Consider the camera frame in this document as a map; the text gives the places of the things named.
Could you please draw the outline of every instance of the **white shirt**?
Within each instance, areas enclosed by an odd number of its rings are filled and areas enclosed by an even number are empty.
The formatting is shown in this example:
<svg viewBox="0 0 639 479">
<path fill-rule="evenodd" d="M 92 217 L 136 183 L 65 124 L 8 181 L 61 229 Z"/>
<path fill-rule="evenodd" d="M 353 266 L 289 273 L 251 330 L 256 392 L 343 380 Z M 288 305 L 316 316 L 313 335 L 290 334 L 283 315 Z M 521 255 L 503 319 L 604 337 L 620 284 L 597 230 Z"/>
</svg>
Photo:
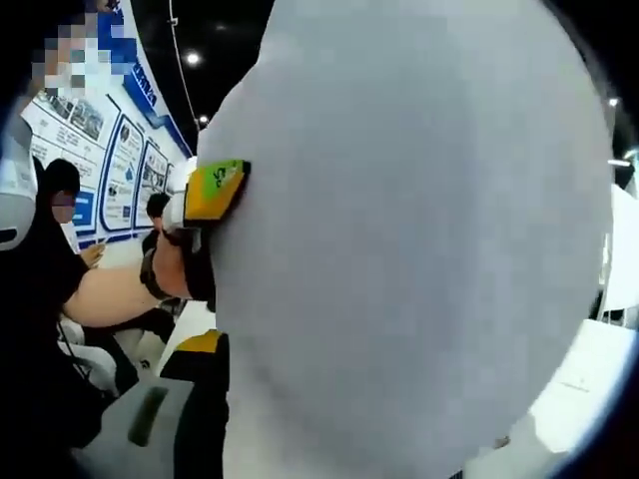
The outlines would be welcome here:
<svg viewBox="0 0 639 479">
<path fill-rule="evenodd" d="M 64 233 L 65 238 L 69 242 L 69 246 L 73 250 L 75 254 L 80 253 L 80 245 L 78 244 L 78 235 L 76 234 L 76 229 L 73 226 L 72 222 L 64 223 L 60 225 L 62 228 L 62 233 Z"/>
</svg>

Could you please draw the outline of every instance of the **hand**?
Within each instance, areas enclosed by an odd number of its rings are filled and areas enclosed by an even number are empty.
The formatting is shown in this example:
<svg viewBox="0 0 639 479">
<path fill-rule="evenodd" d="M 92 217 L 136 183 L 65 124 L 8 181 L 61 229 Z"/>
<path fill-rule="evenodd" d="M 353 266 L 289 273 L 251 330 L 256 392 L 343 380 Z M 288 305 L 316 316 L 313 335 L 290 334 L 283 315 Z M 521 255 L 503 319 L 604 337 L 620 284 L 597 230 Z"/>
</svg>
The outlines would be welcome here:
<svg viewBox="0 0 639 479">
<path fill-rule="evenodd" d="M 190 298 L 187 288 L 187 277 L 184 270 L 184 259 L 179 246 L 173 246 L 160 233 L 158 245 L 153 257 L 153 272 L 160 289 L 174 297 Z"/>
<path fill-rule="evenodd" d="M 98 261 L 102 258 L 104 248 L 103 244 L 91 244 L 80 253 L 80 257 L 87 267 L 96 267 Z"/>
</svg>

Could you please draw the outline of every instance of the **black ceiling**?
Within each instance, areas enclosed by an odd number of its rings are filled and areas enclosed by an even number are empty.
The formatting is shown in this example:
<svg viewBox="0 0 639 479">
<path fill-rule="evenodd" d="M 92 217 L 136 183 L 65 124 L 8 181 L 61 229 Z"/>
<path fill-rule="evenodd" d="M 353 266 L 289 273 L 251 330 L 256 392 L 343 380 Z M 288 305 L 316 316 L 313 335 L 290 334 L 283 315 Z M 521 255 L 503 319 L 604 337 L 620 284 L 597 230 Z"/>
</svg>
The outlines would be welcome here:
<svg viewBox="0 0 639 479">
<path fill-rule="evenodd" d="M 167 105 L 196 150 L 198 126 L 189 109 L 176 60 L 170 27 L 172 0 L 132 0 L 142 44 Z M 632 37 L 636 20 L 621 0 L 546 0 L 572 22 L 604 66 L 631 125 L 639 119 L 639 70 L 635 68 Z M 178 18 L 176 36 L 182 54 L 197 51 L 197 68 L 183 62 L 196 117 L 211 118 L 225 96 L 254 65 L 273 0 L 173 1 Z M 624 140 L 621 143 L 635 142 Z"/>
</svg>

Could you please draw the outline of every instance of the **black wristband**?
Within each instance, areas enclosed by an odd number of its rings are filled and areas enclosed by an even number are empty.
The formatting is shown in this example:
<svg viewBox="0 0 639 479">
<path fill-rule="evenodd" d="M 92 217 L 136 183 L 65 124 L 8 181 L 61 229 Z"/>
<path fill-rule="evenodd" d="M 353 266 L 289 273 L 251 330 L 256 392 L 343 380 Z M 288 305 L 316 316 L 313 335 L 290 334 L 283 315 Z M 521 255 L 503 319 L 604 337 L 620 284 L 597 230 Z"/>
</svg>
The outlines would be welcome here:
<svg viewBox="0 0 639 479">
<path fill-rule="evenodd" d="M 147 287 L 149 293 L 156 299 L 164 301 L 172 297 L 166 294 L 156 281 L 156 274 L 153 271 L 153 256 L 156 255 L 156 249 L 149 249 L 142 259 L 142 267 L 140 268 L 140 282 Z"/>
</svg>

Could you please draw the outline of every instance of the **dark hair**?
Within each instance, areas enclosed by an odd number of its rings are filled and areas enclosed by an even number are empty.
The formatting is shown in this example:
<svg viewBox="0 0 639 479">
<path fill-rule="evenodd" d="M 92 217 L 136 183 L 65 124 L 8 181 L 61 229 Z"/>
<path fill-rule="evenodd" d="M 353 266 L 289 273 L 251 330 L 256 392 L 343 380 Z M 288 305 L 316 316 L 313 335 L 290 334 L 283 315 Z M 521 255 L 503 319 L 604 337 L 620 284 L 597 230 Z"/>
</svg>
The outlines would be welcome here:
<svg viewBox="0 0 639 479">
<path fill-rule="evenodd" d="M 42 189 L 48 197 L 58 192 L 67 192 L 75 198 L 80 193 L 80 172 L 73 163 L 58 158 L 45 169 Z"/>
<path fill-rule="evenodd" d="M 170 198 L 166 193 L 153 193 L 147 203 L 147 215 L 151 218 L 161 217 Z"/>
</svg>

